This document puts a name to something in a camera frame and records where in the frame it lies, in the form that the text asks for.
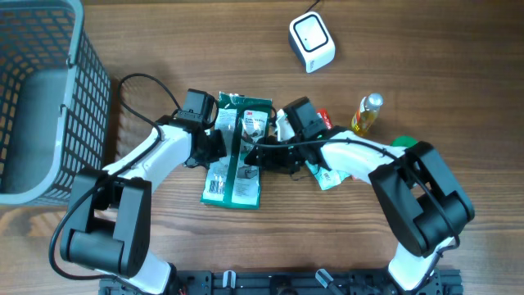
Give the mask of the green package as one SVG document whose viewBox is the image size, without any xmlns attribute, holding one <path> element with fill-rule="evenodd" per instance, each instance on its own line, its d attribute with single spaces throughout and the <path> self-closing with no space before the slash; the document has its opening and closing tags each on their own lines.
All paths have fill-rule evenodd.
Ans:
<svg viewBox="0 0 524 295">
<path fill-rule="evenodd" d="M 201 202 L 234 209 L 257 209 L 260 205 L 260 168 L 245 162 L 254 142 L 269 131 L 272 101 L 233 93 L 219 94 L 215 128 L 226 147 L 226 156 L 210 165 Z"/>
</svg>

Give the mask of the light teal sachet pack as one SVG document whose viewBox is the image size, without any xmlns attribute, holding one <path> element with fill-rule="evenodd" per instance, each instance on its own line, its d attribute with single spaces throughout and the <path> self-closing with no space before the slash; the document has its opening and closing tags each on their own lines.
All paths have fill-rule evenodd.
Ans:
<svg viewBox="0 0 524 295">
<path fill-rule="evenodd" d="M 305 162 L 309 168 L 313 177 L 316 178 L 318 185 L 321 190 L 328 190 L 341 184 L 346 178 L 350 177 L 350 174 L 340 170 L 328 170 L 322 168 L 320 164 L 310 164 L 308 161 Z"/>
</svg>

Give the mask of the red white tube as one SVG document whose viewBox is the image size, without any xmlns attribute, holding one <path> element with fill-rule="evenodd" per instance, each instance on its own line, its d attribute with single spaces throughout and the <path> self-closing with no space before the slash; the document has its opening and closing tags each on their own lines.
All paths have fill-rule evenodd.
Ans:
<svg viewBox="0 0 524 295">
<path fill-rule="evenodd" d="M 326 125 L 327 129 L 331 129 L 333 127 L 333 124 L 331 122 L 330 116 L 326 109 L 321 108 L 317 110 L 318 116 L 323 120 L 324 124 Z"/>
</svg>

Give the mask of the small yellow bottle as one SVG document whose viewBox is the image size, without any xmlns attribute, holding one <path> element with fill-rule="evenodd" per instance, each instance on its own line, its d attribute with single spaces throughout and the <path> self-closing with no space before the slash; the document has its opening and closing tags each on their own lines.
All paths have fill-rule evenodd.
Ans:
<svg viewBox="0 0 524 295">
<path fill-rule="evenodd" d="M 364 97 L 359 109 L 350 121 L 351 130 L 358 136 L 363 137 L 378 118 L 384 98 L 380 93 L 371 93 Z"/>
</svg>

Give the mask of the green lid jar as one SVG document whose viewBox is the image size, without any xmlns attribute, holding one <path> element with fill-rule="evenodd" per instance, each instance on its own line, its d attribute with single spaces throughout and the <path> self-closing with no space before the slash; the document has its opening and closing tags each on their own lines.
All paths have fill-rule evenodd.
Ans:
<svg viewBox="0 0 524 295">
<path fill-rule="evenodd" d="M 411 148 L 412 146 L 416 145 L 418 143 L 418 140 L 407 136 L 399 136 L 398 138 L 394 139 L 391 143 L 392 147 L 403 147 L 403 148 Z"/>
</svg>

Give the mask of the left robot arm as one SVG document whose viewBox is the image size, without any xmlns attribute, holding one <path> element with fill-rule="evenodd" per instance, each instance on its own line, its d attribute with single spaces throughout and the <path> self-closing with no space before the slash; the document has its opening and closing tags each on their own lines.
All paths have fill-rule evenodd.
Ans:
<svg viewBox="0 0 524 295">
<path fill-rule="evenodd" d="M 225 156 L 212 128 L 218 103 L 189 89 L 185 103 L 152 125 L 148 138 L 102 170 L 83 168 L 74 178 L 67 212 L 49 247 L 49 261 L 94 270 L 92 280 L 118 283 L 142 294 L 183 294 L 176 267 L 150 250 L 152 194 L 177 167 L 208 166 Z"/>
</svg>

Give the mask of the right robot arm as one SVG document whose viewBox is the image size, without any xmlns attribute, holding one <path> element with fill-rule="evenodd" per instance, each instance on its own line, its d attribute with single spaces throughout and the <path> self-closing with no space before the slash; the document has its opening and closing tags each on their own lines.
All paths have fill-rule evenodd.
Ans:
<svg viewBox="0 0 524 295">
<path fill-rule="evenodd" d="M 460 245 L 474 206 L 440 153 L 419 141 L 411 147 L 376 143 L 343 126 L 326 126 L 307 97 L 277 111 L 274 135 L 244 131 L 248 164 L 298 170 L 305 163 L 345 172 L 370 184 L 399 242 L 381 293 L 416 294 L 436 279 L 436 266 Z"/>
</svg>

